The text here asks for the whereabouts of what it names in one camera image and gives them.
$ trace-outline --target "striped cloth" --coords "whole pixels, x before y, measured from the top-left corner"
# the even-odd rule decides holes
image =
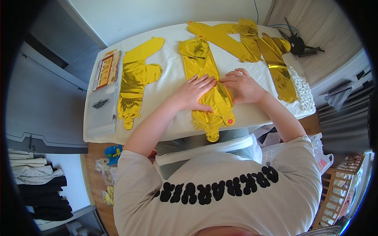
[[[353,87],[353,82],[344,84],[343,86],[340,86],[337,89],[335,89],[333,92],[327,93],[327,96],[325,96],[324,99],[328,102],[330,106],[333,106],[337,111],[339,111],[344,101],[352,92]]]

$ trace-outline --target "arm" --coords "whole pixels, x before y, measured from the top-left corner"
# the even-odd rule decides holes
[[[238,103],[256,103],[269,116],[284,142],[306,134],[299,121],[269,92],[263,89],[245,69],[228,72],[219,80],[226,87],[237,92],[234,98]]]
[[[148,157],[159,142],[169,123],[181,110],[212,111],[198,100],[216,84],[214,77],[197,75],[179,87],[151,115],[149,115],[130,135],[124,150]]]

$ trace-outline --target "white table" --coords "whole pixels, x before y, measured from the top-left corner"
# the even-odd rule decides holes
[[[217,25],[222,23],[235,23],[237,22],[203,22],[208,25]],[[185,70],[183,64],[182,55],[178,52],[179,41],[185,41],[193,39],[195,35],[191,34],[187,29],[187,24],[172,25],[160,29],[151,30],[142,34],[138,34],[131,38],[125,39],[107,49],[99,52],[97,55],[95,64],[93,66],[91,78],[89,81],[87,99],[85,102],[84,111],[84,141],[93,143],[118,143],[124,144],[133,130],[146,118],[159,104],[161,104],[171,93],[186,81]],[[262,37],[262,33],[267,33],[270,37],[282,37],[277,29],[269,28],[258,25],[257,30],[259,37]],[[239,34],[231,34],[231,37],[240,41]],[[85,135],[86,122],[87,122],[87,110],[88,110],[88,97],[92,93],[93,83],[97,71],[97,64],[103,58],[104,54],[114,50],[122,50],[121,61],[119,64],[118,80],[116,89],[119,93],[119,85],[122,77],[122,59],[125,51],[129,51],[136,46],[148,41],[151,37],[162,37],[165,39],[164,46],[161,50],[147,58],[146,64],[157,63],[161,65],[163,73],[160,79],[152,84],[146,86],[144,90],[143,103],[140,110],[140,118],[134,119],[134,126],[131,130],[125,130],[123,120],[117,120],[116,132],[114,134],[108,134],[104,136],[98,136],[93,138],[87,138]],[[227,51],[209,42],[211,52],[214,56],[217,64],[218,71],[222,76],[235,68],[245,68],[249,74],[254,78],[264,89],[270,92],[273,96],[278,97],[272,77],[265,61],[263,62],[245,62],[241,63],[240,60]],[[299,76],[304,77],[304,71],[301,64],[296,57],[291,53],[283,55],[283,59],[288,67],[292,66]],[[95,93],[105,93],[106,88],[101,88]],[[280,101],[297,119],[309,116],[315,111],[303,112],[301,110],[301,104],[298,100],[294,103],[286,103]],[[256,125],[265,125],[272,123],[269,117],[255,104],[239,104],[235,105],[233,109],[236,121],[232,126],[226,128],[222,127],[220,130],[229,130],[242,127],[250,127]],[[161,138],[161,141],[173,140],[198,134],[204,134],[203,130],[195,130],[193,125],[193,117],[191,111],[181,111],[169,124],[167,130]]]

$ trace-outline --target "gold foil balloon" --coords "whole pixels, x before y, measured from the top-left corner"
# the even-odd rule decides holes
[[[278,99],[292,103],[297,99],[295,88],[282,55],[290,51],[290,43],[283,38],[271,38],[266,33],[257,39],[257,44],[268,64]]]
[[[196,39],[180,42],[178,50],[183,55],[187,80],[196,74],[198,78],[209,74],[216,80],[220,79],[209,44],[204,36],[199,35]],[[197,130],[201,128],[206,132],[206,138],[210,142],[215,142],[219,139],[220,127],[235,123],[235,116],[232,113],[234,100],[228,89],[217,82],[200,98],[199,103],[211,106],[214,112],[193,110],[193,124],[196,125]]]
[[[152,38],[125,53],[117,110],[118,119],[123,119],[127,130],[133,128],[134,118],[141,116],[139,111],[145,86],[157,81],[162,74],[160,65],[146,65],[146,59],[163,45],[163,38]]]
[[[257,26],[252,20],[241,18],[239,24],[219,24],[214,26],[193,21],[189,21],[188,24],[187,29],[189,32],[197,36],[206,37],[209,42],[228,51],[239,58],[241,62],[262,61],[261,52],[256,43],[256,39],[259,37]],[[237,33],[240,34],[241,42],[227,35]]]

